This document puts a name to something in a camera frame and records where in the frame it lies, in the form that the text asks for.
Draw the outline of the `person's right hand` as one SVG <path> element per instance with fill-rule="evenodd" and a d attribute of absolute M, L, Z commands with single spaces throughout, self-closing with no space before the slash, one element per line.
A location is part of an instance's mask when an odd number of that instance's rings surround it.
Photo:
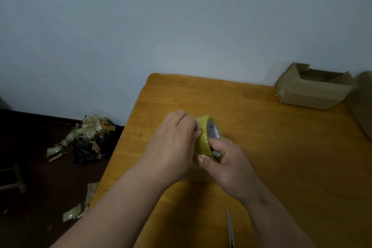
<path fill-rule="evenodd" d="M 220 169 L 206 171 L 221 189 L 244 206 L 266 204 L 262 183 L 243 150 L 226 138 L 210 138 L 209 143 L 222 159 Z"/>

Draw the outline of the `person's left hand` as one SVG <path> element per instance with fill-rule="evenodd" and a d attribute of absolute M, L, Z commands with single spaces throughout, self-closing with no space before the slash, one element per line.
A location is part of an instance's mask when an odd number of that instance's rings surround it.
<path fill-rule="evenodd" d="M 171 112 L 155 131 L 139 162 L 144 172 L 165 188 L 179 181 L 193 161 L 195 147 L 180 147 L 175 134 L 175 112 Z"/>

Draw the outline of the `yellow packing tape roll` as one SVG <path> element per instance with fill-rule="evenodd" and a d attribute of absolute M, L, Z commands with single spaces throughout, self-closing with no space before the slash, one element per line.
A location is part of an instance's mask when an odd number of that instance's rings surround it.
<path fill-rule="evenodd" d="M 221 154 L 215 151 L 209 143 L 210 138 L 220 138 L 216 120 L 211 115 L 197 118 L 195 119 L 195 128 L 201 133 L 195 142 L 193 164 L 198 166 L 198 155 L 209 156 L 217 163 L 220 163 L 222 159 Z"/>

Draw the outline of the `person's right forearm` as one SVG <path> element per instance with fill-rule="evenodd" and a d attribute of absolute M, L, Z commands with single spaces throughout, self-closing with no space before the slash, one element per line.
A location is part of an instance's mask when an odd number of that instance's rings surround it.
<path fill-rule="evenodd" d="M 260 248 L 316 248 L 281 202 L 266 188 L 239 196 Z"/>

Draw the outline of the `person's left forearm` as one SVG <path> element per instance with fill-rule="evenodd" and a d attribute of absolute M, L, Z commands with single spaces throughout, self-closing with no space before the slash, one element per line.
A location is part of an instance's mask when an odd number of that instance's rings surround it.
<path fill-rule="evenodd" d="M 50 248 L 133 248 L 160 197 L 182 174 L 138 162 Z"/>

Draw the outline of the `pile of used tape scraps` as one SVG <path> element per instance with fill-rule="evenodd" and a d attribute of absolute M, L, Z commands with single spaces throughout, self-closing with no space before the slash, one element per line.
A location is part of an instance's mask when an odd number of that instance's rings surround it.
<path fill-rule="evenodd" d="M 92 145 L 92 150 L 100 152 L 100 146 L 97 140 L 105 138 L 111 132 L 116 131 L 107 117 L 101 117 L 96 114 L 85 116 L 85 118 L 63 139 L 59 145 L 67 147 L 71 142 L 82 140 Z"/>

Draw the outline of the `black trash bag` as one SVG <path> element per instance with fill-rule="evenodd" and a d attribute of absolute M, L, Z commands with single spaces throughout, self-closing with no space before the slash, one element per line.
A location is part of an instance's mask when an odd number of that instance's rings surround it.
<path fill-rule="evenodd" d="M 113 153 L 114 135 L 102 135 L 94 139 L 75 139 L 71 143 L 73 158 L 76 165 L 87 165 L 101 159 L 109 160 Z"/>

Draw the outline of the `open cardboard box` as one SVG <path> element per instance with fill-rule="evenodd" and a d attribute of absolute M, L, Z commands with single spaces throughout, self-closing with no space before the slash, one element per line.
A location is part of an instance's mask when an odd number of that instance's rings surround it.
<path fill-rule="evenodd" d="M 357 84 L 348 71 L 330 72 L 292 63 L 275 88 L 281 104 L 327 110 L 342 102 Z"/>

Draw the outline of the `small used tape scrap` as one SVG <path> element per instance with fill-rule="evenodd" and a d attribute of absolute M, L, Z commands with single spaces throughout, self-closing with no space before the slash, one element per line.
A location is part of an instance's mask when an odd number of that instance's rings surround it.
<path fill-rule="evenodd" d="M 48 158 L 49 162 L 53 162 L 54 160 L 61 158 L 63 155 L 64 155 L 64 152 L 63 152 L 62 145 L 57 145 L 57 146 L 48 148 L 46 151 L 46 158 Z"/>

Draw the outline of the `brown cardboard box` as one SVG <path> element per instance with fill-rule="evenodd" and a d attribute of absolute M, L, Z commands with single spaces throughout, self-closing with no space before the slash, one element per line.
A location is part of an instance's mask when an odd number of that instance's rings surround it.
<path fill-rule="evenodd" d="M 372 71 L 354 78 L 356 88 L 346 97 L 344 104 L 365 135 L 372 140 Z"/>

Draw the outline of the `wooden stool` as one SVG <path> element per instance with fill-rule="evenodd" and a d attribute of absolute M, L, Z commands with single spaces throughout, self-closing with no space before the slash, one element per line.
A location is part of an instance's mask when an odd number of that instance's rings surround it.
<path fill-rule="evenodd" d="M 18 189 L 20 194 L 28 190 L 17 161 L 14 161 L 12 166 L 0 168 L 0 192 L 11 189 Z"/>

